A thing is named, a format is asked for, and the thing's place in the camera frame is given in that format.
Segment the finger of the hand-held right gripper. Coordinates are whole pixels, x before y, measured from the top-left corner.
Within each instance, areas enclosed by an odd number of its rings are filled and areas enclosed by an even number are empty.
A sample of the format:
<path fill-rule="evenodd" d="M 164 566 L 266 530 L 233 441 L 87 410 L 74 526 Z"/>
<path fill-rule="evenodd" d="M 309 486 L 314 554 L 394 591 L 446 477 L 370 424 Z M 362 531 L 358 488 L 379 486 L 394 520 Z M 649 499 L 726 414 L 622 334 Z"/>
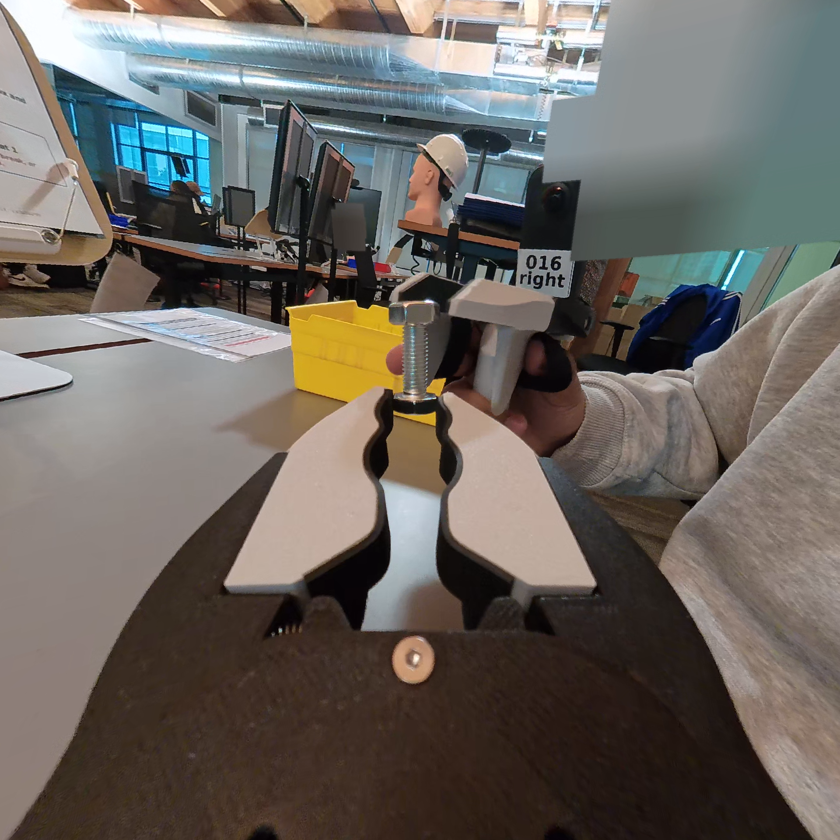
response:
<path fill-rule="evenodd" d="M 413 275 L 399 284 L 391 294 L 391 315 L 411 302 L 421 303 L 428 313 L 439 316 L 448 310 L 448 301 L 459 292 L 459 283 L 445 277 Z"/>
<path fill-rule="evenodd" d="M 522 372 L 529 341 L 548 330 L 554 299 L 541 292 L 475 279 L 448 302 L 450 316 L 484 325 L 479 342 L 474 389 L 494 415 L 507 411 Z"/>

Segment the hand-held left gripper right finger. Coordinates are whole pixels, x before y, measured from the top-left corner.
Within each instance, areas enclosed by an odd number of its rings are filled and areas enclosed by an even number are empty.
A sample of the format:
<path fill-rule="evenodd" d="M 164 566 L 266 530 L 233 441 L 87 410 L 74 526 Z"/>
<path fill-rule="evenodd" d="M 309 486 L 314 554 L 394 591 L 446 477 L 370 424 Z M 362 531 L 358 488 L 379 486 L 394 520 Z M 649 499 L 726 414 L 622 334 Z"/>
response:
<path fill-rule="evenodd" d="M 590 596 L 595 577 L 538 457 L 511 430 L 445 393 L 438 401 L 437 572 L 465 611 L 509 596 Z"/>

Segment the steel hex bolt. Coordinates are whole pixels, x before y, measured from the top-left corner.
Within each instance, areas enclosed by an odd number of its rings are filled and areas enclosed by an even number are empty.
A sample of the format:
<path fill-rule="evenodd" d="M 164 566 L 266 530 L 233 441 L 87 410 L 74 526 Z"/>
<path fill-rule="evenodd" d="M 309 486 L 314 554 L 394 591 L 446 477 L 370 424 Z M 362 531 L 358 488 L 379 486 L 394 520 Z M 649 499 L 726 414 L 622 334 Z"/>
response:
<path fill-rule="evenodd" d="M 417 395 L 429 393 L 427 390 L 428 331 L 437 318 L 438 316 L 428 313 L 428 310 L 419 302 L 413 301 L 406 304 L 403 310 L 395 312 L 393 316 L 391 306 L 389 307 L 389 323 L 402 328 L 402 392 Z"/>

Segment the yellow plastic bin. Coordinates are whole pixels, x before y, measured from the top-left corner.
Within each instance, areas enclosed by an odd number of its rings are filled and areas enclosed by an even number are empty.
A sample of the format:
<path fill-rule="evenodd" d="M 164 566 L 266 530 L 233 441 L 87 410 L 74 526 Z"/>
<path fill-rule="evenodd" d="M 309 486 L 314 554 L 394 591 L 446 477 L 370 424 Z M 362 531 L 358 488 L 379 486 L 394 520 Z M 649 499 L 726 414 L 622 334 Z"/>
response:
<path fill-rule="evenodd" d="M 403 344 L 403 327 L 391 324 L 388 308 L 359 308 L 355 301 L 288 309 L 295 385 L 350 403 L 370 391 L 399 393 L 402 377 L 385 357 Z"/>

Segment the person's right forearm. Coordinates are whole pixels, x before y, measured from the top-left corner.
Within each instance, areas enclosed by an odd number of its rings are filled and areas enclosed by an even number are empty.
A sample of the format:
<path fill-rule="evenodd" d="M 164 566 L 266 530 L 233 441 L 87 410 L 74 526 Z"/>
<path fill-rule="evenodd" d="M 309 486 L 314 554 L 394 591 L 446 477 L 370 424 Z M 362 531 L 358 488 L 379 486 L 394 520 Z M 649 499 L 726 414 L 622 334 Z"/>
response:
<path fill-rule="evenodd" d="M 748 484 L 838 491 L 838 268 L 687 371 L 581 375 L 584 420 L 553 459 L 582 487 L 697 499 Z"/>

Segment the long wooden office desk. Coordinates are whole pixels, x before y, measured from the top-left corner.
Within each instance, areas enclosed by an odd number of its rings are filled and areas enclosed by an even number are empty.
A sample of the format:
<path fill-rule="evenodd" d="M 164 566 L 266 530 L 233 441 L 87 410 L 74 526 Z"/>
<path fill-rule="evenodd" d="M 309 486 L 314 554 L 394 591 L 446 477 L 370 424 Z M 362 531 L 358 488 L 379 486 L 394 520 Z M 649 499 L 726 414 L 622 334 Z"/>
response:
<path fill-rule="evenodd" d="M 283 262 L 262 256 L 256 251 L 222 248 L 211 245 L 183 243 L 166 238 L 146 237 L 127 232 L 116 233 L 115 238 L 125 244 L 141 249 L 143 253 L 154 254 L 154 259 L 161 262 L 161 283 L 164 290 L 165 309 L 179 308 L 185 293 L 182 291 L 182 273 L 176 268 L 185 263 L 202 263 L 205 266 L 224 266 L 228 274 L 238 281 L 237 311 L 241 314 L 248 312 L 248 290 L 250 288 L 250 271 L 261 268 L 268 271 L 268 282 L 279 282 L 292 289 L 291 302 L 287 302 L 287 294 L 282 290 L 270 293 L 270 318 L 273 322 L 282 322 L 282 316 L 288 307 L 298 304 L 300 287 L 310 288 L 310 280 L 325 279 L 329 289 L 336 287 L 345 291 L 350 289 L 350 283 L 356 281 L 357 273 L 353 269 L 323 269 L 320 265 L 305 265 L 303 274 L 299 275 L 299 265 L 296 262 Z"/>

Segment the stack of blue trays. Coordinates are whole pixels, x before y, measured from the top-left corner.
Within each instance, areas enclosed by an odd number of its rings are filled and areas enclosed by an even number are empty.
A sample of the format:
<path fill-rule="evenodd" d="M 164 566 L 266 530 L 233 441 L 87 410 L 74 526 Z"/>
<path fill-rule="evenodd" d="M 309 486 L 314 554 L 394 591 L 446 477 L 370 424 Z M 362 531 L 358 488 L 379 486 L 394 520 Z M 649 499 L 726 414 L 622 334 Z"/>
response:
<path fill-rule="evenodd" d="M 518 228 L 523 224 L 524 212 L 525 206 L 522 203 L 513 203 L 477 193 L 466 194 L 463 202 L 458 205 L 458 216 L 462 220 L 468 219 Z"/>

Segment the black round lamp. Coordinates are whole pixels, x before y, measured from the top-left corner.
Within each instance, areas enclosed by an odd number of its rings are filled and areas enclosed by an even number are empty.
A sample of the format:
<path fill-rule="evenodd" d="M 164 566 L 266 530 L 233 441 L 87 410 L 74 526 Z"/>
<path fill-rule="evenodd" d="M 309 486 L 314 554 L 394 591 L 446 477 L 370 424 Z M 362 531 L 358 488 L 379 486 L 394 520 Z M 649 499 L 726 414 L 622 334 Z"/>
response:
<path fill-rule="evenodd" d="M 479 154 L 476 178 L 472 189 L 472 193 L 478 194 L 487 156 L 499 156 L 509 152 L 511 141 L 503 133 L 479 127 L 463 129 L 461 139 L 465 147 L 477 151 Z"/>

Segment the white hard hat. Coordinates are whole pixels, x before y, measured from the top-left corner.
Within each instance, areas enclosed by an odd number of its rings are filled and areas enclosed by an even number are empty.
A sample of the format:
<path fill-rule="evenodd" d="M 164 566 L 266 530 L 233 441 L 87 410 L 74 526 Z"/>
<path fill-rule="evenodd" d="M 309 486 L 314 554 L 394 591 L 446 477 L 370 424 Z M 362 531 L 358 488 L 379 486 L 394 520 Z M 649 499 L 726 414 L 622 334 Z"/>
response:
<path fill-rule="evenodd" d="M 416 147 L 438 168 L 438 191 L 448 199 L 466 178 L 469 159 L 465 144 L 453 133 L 442 133 Z"/>

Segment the blue jacket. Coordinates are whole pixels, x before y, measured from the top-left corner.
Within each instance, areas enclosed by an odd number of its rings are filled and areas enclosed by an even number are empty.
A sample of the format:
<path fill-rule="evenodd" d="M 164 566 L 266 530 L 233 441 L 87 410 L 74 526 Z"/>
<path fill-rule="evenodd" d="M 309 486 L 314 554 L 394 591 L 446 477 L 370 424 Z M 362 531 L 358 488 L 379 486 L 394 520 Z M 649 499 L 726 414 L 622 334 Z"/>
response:
<path fill-rule="evenodd" d="M 741 305 L 737 291 L 679 286 L 640 320 L 626 354 L 630 372 L 688 370 L 735 333 Z"/>

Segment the small black monitor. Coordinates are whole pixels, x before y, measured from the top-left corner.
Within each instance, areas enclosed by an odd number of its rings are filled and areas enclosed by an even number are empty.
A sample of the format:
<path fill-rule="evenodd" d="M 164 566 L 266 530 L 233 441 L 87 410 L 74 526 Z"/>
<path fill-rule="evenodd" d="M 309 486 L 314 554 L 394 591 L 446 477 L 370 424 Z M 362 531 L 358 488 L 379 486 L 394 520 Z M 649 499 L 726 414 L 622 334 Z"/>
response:
<path fill-rule="evenodd" d="M 227 226 L 245 228 L 255 215 L 255 191 L 236 185 L 223 188 L 223 217 Z"/>

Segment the laminated paper sheet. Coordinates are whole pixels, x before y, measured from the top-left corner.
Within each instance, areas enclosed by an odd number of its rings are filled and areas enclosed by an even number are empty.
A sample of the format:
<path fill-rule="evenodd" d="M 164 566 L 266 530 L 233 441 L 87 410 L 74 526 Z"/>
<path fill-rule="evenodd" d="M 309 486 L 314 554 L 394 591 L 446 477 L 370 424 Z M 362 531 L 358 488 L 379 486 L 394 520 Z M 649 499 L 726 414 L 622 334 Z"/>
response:
<path fill-rule="evenodd" d="M 85 321 L 222 361 L 245 361 L 291 347 L 288 332 L 189 308 L 97 313 Z"/>

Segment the black office chair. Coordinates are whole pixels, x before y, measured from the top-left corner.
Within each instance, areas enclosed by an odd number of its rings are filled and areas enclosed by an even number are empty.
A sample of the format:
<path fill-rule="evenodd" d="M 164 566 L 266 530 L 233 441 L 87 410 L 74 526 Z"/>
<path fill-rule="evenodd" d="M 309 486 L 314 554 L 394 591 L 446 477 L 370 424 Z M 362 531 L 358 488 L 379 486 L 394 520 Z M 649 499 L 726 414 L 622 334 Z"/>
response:
<path fill-rule="evenodd" d="M 138 181 L 133 181 L 132 187 L 135 224 L 140 233 L 174 240 L 172 226 L 176 205 L 170 201 L 170 193 Z"/>

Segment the person's grey sweatshirt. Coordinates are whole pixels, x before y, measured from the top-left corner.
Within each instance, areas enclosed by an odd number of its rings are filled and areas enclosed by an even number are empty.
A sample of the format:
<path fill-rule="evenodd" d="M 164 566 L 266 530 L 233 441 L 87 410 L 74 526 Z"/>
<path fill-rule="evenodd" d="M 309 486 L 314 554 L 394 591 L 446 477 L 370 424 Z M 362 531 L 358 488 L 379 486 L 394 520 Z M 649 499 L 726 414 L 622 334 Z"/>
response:
<path fill-rule="evenodd" d="M 752 745 L 811 835 L 838 838 L 838 354 L 704 490 L 662 571 L 710 639 Z"/>

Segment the printed instruction sheet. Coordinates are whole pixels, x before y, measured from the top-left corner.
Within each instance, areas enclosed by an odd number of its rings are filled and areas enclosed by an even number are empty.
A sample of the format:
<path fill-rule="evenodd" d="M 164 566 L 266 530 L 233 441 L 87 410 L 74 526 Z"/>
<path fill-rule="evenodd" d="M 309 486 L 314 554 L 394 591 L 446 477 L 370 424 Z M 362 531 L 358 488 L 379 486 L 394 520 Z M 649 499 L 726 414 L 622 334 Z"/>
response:
<path fill-rule="evenodd" d="M 65 115 L 36 63 L 2 8 L 2 249 L 53 255 L 66 234 L 103 238 L 103 211 L 83 185 L 78 150 L 65 138 Z"/>

